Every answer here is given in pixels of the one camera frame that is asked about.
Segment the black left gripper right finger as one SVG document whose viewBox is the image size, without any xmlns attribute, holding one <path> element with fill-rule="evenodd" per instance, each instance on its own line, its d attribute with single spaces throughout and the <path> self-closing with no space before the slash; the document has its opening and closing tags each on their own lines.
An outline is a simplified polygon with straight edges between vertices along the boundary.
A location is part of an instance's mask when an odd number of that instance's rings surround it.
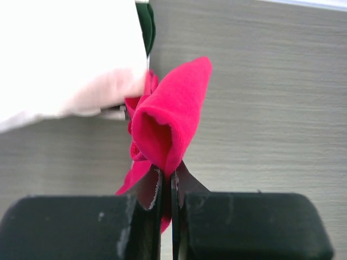
<svg viewBox="0 0 347 260">
<path fill-rule="evenodd" d="M 174 259 L 332 259 L 316 207 L 298 193 L 211 192 L 180 164 L 171 176 Z"/>
</svg>

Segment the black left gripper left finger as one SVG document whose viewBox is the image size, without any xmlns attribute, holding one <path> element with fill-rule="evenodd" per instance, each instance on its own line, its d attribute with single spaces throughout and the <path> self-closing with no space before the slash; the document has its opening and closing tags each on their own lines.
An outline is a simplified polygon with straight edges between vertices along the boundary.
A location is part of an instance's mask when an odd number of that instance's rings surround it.
<svg viewBox="0 0 347 260">
<path fill-rule="evenodd" d="M 163 175 L 120 196 L 29 196 L 1 220 L 1 259 L 159 259 Z"/>
</svg>

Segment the pink t shirt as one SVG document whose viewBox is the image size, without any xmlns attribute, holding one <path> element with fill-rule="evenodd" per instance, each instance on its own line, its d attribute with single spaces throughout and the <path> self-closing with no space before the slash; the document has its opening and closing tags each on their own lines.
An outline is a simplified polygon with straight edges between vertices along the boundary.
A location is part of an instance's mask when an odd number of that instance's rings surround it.
<svg viewBox="0 0 347 260">
<path fill-rule="evenodd" d="M 197 131 L 212 70 L 206 56 L 179 65 L 162 80 L 149 70 L 144 94 L 126 98 L 133 165 L 118 195 L 139 181 L 151 165 L 170 181 Z"/>
</svg>

